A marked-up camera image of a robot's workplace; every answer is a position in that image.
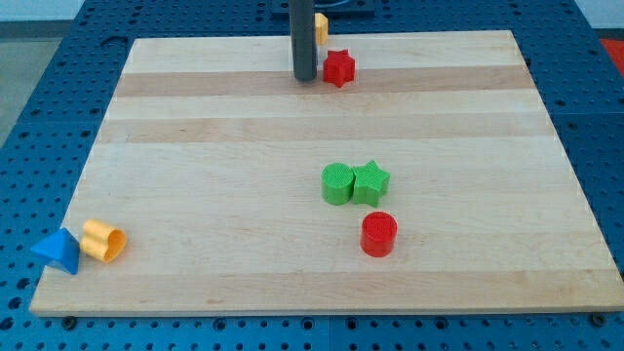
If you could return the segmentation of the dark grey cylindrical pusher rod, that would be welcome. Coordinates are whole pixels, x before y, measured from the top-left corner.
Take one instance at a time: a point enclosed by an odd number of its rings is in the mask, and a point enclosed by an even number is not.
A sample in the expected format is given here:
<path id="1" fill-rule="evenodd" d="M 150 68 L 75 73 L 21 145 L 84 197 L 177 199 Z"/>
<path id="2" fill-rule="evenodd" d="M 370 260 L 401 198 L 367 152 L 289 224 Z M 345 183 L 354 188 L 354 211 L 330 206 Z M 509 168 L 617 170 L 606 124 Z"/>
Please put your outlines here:
<path id="1" fill-rule="evenodd" d="M 289 21 L 294 77 L 301 82 L 310 82 L 317 76 L 314 1 L 290 0 Z"/>

